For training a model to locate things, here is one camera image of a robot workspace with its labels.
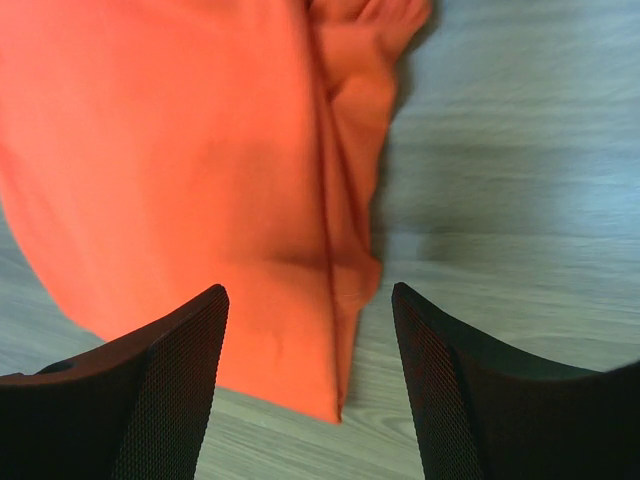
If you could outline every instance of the orange cloth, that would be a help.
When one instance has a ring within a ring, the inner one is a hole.
[[[0,191],[64,313],[111,340],[222,283],[220,385],[339,422],[392,68],[427,13],[0,0]]]

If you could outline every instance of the gray wooden surface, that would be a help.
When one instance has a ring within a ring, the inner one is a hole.
[[[373,208],[385,276],[344,425],[219,390],[197,478],[422,478],[396,281],[554,360],[640,356],[640,0],[447,0],[437,17],[401,66]],[[0,223],[0,374],[98,343],[57,312]]]

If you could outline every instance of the crumpled fabric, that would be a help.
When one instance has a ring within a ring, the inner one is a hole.
[[[425,0],[0,0],[0,194],[109,341],[223,284],[218,384],[337,423]]]

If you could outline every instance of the folded cloth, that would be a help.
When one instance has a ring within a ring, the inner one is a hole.
[[[427,14],[0,1],[0,191],[61,310],[111,340],[224,284],[220,385],[339,422],[393,65]]]

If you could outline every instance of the orange fabric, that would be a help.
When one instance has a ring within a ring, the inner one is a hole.
[[[368,205],[424,0],[0,0],[0,192],[111,340],[213,283],[224,387],[329,422],[380,267]]]

